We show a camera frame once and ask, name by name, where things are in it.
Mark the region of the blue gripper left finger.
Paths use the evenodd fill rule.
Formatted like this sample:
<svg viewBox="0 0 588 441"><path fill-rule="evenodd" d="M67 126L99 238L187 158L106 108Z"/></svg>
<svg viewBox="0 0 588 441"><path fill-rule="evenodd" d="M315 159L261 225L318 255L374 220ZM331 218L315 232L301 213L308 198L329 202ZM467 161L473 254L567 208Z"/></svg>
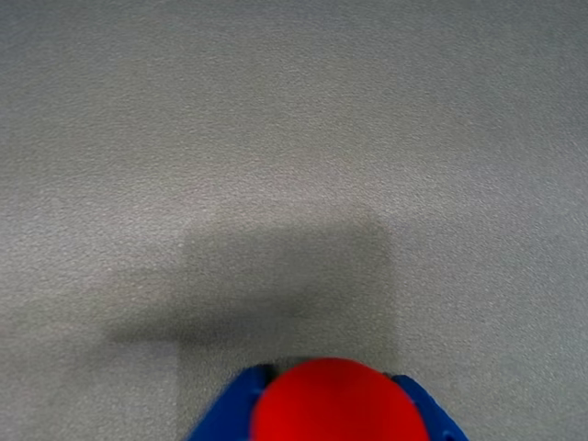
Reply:
<svg viewBox="0 0 588 441"><path fill-rule="evenodd" d="M258 364L238 372L211 402L187 435L188 441L252 440L256 403L276 377L276 366Z"/></svg>

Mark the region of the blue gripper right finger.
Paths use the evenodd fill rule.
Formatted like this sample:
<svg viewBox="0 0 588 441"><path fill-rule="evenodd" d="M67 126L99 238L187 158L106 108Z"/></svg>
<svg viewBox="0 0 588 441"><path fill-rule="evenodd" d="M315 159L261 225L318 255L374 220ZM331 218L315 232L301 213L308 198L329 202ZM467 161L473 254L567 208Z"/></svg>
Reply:
<svg viewBox="0 0 588 441"><path fill-rule="evenodd" d="M469 441L462 429L418 382L405 375L392 375L390 378L410 397L430 440Z"/></svg>

